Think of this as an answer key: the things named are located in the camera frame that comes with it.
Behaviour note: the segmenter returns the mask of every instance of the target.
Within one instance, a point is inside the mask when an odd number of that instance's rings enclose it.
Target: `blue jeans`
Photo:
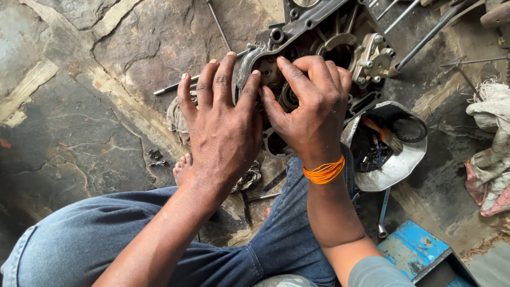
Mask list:
[[[176,190],[104,195],[55,211],[19,239],[1,268],[3,286],[91,286]],[[310,228],[307,191],[302,162],[293,157],[282,195],[253,239],[240,247],[191,242],[168,286],[251,287],[278,274],[333,286],[335,273]]]

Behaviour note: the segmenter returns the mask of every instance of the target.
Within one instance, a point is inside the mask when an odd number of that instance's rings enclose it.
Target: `man's right hand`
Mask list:
[[[302,57],[294,63],[280,56],[276,61],[297,95],[299,107],[285,113],[273,92],[262,86],[262,102],[273,129],[309,171],[338,161],[351,73],[321,56]]]

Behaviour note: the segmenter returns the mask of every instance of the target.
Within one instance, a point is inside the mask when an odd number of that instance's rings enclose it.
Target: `bare foot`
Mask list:
[[[191,168],[193,167],[193,158],[191,154],[185,154],[181,157],[181,160],[175,164],[173,168],[173,177],[175,178],[175,183],[177,186],[181,186],[184,183],[184,180],[191,173]]]
[[[267,217],[269,216],[269,213],[271,212],[271,207],[268,207],[265,211],[264,211],[264,221],[267,220]]]

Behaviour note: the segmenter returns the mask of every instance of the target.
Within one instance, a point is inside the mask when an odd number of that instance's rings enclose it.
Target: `orange thread bracelet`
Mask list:
[[[335,163],[325,163],[318,168],[307,171],[303,166],[303,173],[310,181],[315,184],[327,184],[334,181],[344,170],[344,156]]]

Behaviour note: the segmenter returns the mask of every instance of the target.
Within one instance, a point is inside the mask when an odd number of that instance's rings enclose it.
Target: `hand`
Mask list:
[[[307,170],[337,162],[351,73],[321,56],[302,57],[294,63],[280,56],[276,62],[298,97],[299,107],[285,113],[273,92],[262,86],[262,103],[273,129],[294,149]]]
[[[193,154],[192,178],[187,180],[215,185],[225,196],[249,169],[262,147],[262,118],[255,109],[261,73],[255,70],[248,77],[234,106],[235,63],[236,53],[229,52],[221,64],[212,60],[203,68],[196,87],[198,109],[191,102],[189,74],[183,74],[177,90]]]

